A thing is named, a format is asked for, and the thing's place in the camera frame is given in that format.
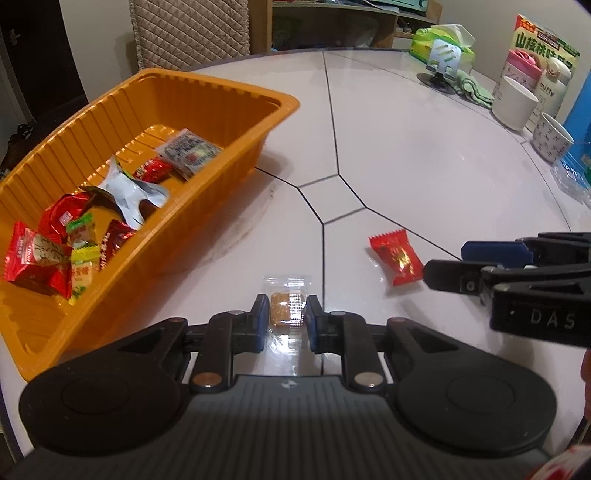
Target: pink container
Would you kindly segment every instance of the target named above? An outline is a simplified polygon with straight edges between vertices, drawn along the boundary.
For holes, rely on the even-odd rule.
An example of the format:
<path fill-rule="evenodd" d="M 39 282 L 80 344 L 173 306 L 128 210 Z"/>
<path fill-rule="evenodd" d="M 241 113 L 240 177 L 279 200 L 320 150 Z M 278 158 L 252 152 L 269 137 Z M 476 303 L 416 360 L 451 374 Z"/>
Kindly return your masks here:
<path fill-rule="evenodd" d="M 508 76 L 522 84 L 530 92 L 535 90 L 542 75 L 542 70 L 535 64 L 535 58 L 522 50 L 510 50 L 501 78 Z M 501 80 L 497 82 L 493 95 L 496 93 Z"/>

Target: snack box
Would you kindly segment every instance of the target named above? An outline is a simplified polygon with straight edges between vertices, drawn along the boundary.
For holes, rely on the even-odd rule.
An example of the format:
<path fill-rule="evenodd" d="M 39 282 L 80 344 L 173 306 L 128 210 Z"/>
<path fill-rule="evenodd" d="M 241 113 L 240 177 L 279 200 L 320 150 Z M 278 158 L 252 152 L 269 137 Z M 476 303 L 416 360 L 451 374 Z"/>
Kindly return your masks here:
<path fill-rule="evenodd" d="M 267 134 L 299 107 L 296 98 L 193 73 L 142 70 L 58 127 L 0 183 L 0 248 L 14 222 L 36 229 L 43 210 L 83 184 L 98 185 L 113 154 L 129 172 L 188 128 L 223 148 L 189 181 L 161 184 L 171 197 L 97 275 L 74 306 L 0 282 L 0 332 L 25 380 L 66 353 L 113 340 L 169 255 L 203 224 L 255 165 Z M 119 216 L 94 206 L 96 236 Z"/>

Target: red object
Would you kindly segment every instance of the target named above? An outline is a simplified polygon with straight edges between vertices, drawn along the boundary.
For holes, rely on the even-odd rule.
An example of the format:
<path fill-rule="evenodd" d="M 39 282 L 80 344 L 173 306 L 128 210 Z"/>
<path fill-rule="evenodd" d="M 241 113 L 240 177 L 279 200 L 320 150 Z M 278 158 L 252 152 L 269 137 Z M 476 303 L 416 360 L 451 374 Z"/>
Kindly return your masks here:
<path fill-rule="evenodd" d="M 37 230 L 49 240 L 65 244 L 68 240 L 66 225 L 80 218 L 91 197 L 92 194 L 86 192 L 64 195 L 43 212 Z"/>
<path fill-rule="evenodd" d="M 406 230 L 372 236 L 369 244 L 382 262 L 396 273 L 392 285 L 403 285 L 423 278 L 423 264 L 408 243 Z"/>
<path fill-rule="evenodd" d="M 150 183 L 158 183 L 166 175 L 168 175 L 173 166 L 166 163 L 159 157 L 150 158 L 142 166 L 132 173 L 133 177 L 138 180 L 148 181 Z"/>
<path fill-rule="evenodd" d="M 591 472 L 591 446 L 573 445 L 550 459 L 527 480 L 588 480 Z"/>
<path fill-rule="evenodd" d="M 4 280 L 30 290 L 70 298 L 72 249 L 47 239 L 22 222 L 14 224 L 6 254 Z"/>
<path fill-rule="evenodd" d="M 115 252 L 133 236 L 135 230 L 126 223 L 111 220 L 109 227 L 100 244 L 100 269 L 102 270 Z"/>

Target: white mug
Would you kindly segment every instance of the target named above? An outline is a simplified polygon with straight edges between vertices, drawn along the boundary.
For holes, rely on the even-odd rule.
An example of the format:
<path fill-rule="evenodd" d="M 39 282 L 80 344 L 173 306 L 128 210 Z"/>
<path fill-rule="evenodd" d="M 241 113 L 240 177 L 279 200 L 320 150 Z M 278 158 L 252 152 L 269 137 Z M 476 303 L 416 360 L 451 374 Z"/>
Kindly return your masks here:
<path fill-rule="evenodd" d="M 521 131 L 537 104 L 538 98 L 526 87 L 504 76 L 492 102 L 492 113 L 506 127 Z"/>
<path fill-rule="evenodd" d="M 560 123 L 542 112 L 531 143 L 544 160 L 554 163 L 568 152 L 574 140 Z"/>

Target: green cloth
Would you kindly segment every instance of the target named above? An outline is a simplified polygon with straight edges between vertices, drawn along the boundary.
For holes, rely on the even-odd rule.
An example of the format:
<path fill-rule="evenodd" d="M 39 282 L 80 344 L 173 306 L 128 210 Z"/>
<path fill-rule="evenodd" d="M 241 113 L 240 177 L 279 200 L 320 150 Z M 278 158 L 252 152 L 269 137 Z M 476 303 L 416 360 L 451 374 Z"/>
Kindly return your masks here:
<path fill-rule="evenodd" d="M 492 107 L 494 97 L 491 93 L 478 83 L 473 76 L 463 70 L 456 72 L 455 79 L 446 78 L 458 95 L 465 95 L 468 100 L 485 108 Z"/>

